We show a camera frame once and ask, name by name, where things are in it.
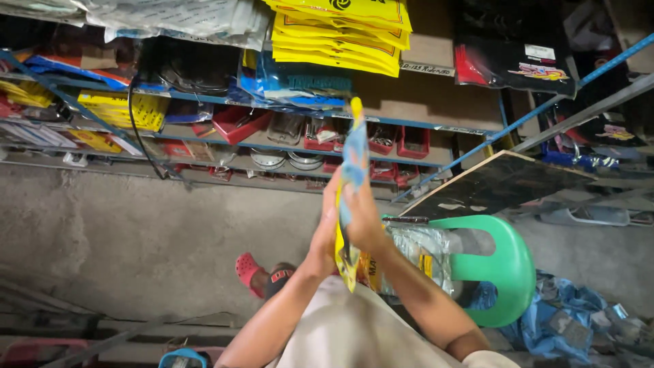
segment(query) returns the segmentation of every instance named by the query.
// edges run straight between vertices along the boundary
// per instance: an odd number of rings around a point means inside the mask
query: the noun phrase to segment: sandal
[[[263,267],[259,267],[259,265],[256,264],[250,252],[243,253],[236,259],[236,274],[238,275],[241,282],[247,286],[252,295],[263,299],[263,291],[257,291],[250,286],[250,283],[252,282],[252,276],[254,276],[254,274],[256,274],[259,270],[264,272],[266,271]]]

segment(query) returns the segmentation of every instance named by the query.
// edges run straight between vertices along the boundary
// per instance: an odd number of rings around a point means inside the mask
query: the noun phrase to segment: concrete floor
[[[215,322],[236,325],[261,305],[239,283],[236,257],[299,263],[321,200],[9,165],[0,166],[0,198],[0,275],[114,318],[230,312]],[[654,316],[654,229],[514,225],[538,268]]]

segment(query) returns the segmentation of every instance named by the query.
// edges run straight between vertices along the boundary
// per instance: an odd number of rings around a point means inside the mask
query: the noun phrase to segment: white shirt
[[[424,340],[374,291],[340,276],[318,287],[282,354],[267,368],[519,368],[490,351],[461,363]]]

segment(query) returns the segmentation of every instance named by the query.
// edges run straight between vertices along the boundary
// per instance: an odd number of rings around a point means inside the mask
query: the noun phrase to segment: person
[[[309,253],[295,268],[280,263],[266,273],[249,253],[237,274],[266,303],[234,337],[215,367],[493,367],[518,368],[492,352],[478,326],[436,283],[410,263],[386,236],[370,188],[346,185],[352,212],[347,235],[390,280],[422,330],[409,327],[372,290],[351,293],[334,274],[337,170],[322,197],[320,223]]]

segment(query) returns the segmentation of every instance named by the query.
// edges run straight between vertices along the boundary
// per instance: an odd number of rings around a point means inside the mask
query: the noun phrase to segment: green plastic chair
[[[452,280],[490,281],[497,288],[495,305],[487,310],[465,309],[484,327],[503,327],[527,310],[536,290],[536,269],[525,241],[506,221],[489,215],[429,221],[437,229],[479,229],[495,241],[492,255],[452,254]]]

